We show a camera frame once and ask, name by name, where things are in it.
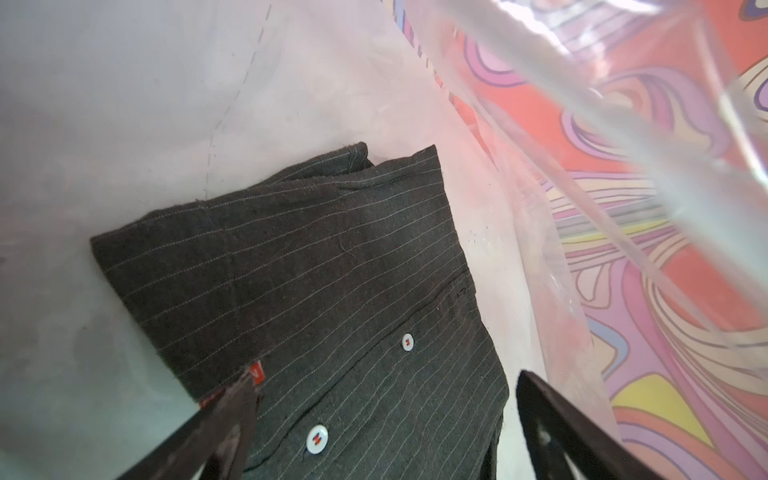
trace colorful psychedelic pattern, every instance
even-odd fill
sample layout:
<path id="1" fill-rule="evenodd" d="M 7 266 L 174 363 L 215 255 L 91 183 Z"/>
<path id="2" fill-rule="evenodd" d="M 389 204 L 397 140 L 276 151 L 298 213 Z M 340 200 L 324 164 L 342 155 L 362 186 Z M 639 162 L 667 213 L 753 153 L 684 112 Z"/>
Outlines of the colorful psychedelic pattern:
<path id="1" fill-rule="evenodd" d="M 402 0 L 382 2 L 423 57 Z M 702 62 L 680 55 L 691 51 L 695 32 L 680 25 L 660 30 L 648 15 L 616 6 L 623 2 L 499 3 L 533 12 L 572 53 L 573 62 L 598 78 L 595 89 L 605 99 L 739 164 Z M 768 134 L 768 0 L 700 0 L 699 6 Z M 648 257 L 710 313 L 729 341 L 765 362 L 766 320 L 670 222 L 653 182 L 625 161 L 621 149 L 543 98 L 482 45 L 461 34 L 456 41 L 483 94 L 559 159 Z M 650 53 L 638 60 L 638 51 Z M 606 60 L 609 69 L 600 70 Z M 451 98 L 460 113 L 466 111 Z M 477 135 L 473 115 L 462 117 Z M 659 291 L 559 190 L 543 185 L 626 447 L 670 480 L 768 478 L 768 384 L 745 368 L 743 357 L 725 347 L 721 335 L 703 328 Z"/>

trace red label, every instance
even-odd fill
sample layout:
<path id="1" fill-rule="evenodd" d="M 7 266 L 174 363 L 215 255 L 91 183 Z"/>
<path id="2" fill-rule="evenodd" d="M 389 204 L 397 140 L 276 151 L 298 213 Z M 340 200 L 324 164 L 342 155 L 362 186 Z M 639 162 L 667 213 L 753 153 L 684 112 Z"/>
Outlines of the red label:
<path id="1" fill-rule="evenodd" d="M 248 368 L 248 372 L 253 377 L 254 385 L 259 385 L 266 378 L 264 375 L 264 368 L 261 366 L 261 360 L 251 365 Z M 224 390 L 226 389 L 227 387 L 223 387 L 222 389 L 217 390 L 216 392 L 212 393 L 208 397 L 202 399 L 198 405 L 200 405 L 201 409 L 204 408 L 206 405 L 210 403 L 211 400 L 215 399 L 216 397 L 224 393 Z"/>

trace pinstriped shirt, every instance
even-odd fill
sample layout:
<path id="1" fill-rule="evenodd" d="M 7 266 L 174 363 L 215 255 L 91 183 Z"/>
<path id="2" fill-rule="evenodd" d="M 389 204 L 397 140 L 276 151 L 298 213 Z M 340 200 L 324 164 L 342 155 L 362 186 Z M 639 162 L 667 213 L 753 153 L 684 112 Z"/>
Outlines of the pinstriped shirt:
<path id="1" fill-rule="evenodd" d="M 495 476 L 508 387 L 434 146 L 375 167 L 345 147 L 91 246 L 196 400 L 261 361 L 246 478 Z"/>

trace shirt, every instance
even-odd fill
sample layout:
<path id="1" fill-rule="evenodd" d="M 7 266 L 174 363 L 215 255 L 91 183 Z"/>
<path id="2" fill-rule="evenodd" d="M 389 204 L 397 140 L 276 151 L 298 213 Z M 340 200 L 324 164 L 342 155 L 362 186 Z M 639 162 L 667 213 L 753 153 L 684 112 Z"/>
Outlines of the shirt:
<path id="1" fill-rule="evenodd" d="M 355 144 L 91 246 L 193 398 L 260 361 L 246 478 L 495 477 L 507 381 L 434 146 L 373 166 Z"/>

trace purple swirl pattern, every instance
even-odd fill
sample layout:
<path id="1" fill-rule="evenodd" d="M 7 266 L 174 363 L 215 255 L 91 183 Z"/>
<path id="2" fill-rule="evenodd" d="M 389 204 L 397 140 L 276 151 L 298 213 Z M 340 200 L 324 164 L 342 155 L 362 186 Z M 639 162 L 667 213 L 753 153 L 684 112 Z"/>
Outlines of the purple swirl pattern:
<path id="1" fill-rule="evenodd" d="M 710 155 L 719 157 L 730 145 L 730 135 L 717 109 L 693 80 L 677 70 L 648 67 L 627 71 L 608 79 L 597 90 L 612 104 L 634 110 Z M 571 112 L 563 112 L 561 124 L 568 140 L 586 154 L 605 160 L 624 159 L 621 149 L 609 145 Z"/>
<path id="2" fill-rule="evenodd" d="M 743 22 L 753 22 L 768 17 L 768 2 L 765 0 L 744 0 L 739 9 Z"/>
<path id="3" fill-rule="evenodd" d="M 741 75 L 744 91 L 752 99 L 758 118 L 768 131 L 768 57 L 758 61 Z"/>
<path id="4" fill-rule="evenodd" d="M 513 17 L 530 12 L 538 26 L 545 27 L 576 63 L 603 58 L 654 18 L 594 0 L 502 0 L 498 5 Z M 505 88 L 525 83 L 512 67 L 471 38 L 465 39 L 464 57 L 472 73 L 486 84 Z"/>
<path id="5" fill-rule="evenodd" d="M 631 229 L 632 240 L 657 266 L 664 268 L 685 253 L 688 241 L 664 221 L 654 185 L 644 175 L 571 175 L 619 226 Z M 656 286 L 565 195 L 549 182 L 543 187 L 625 446 L 670 480 L 765 478 L 768 428 L 750 403 L 766 395 L 765 385 L 734 370 L 738 359 L 720 348 L 719 337 L 680 318 Z M 728 335 L 743 341 L 742 332 Z M 765 350 L 768 329 L 752 330 L 749 338 L 752 348 Z M 734 396 L 733 389 L 743 393 Z M 654 412 L 660 405 L 678 407 L 674 415 L 653 416 L 662 412 Z M 627 411 L 649 412 L 655 421 L 622 419 Z M 723 469 L 724 459 L 741 473 Z"/>

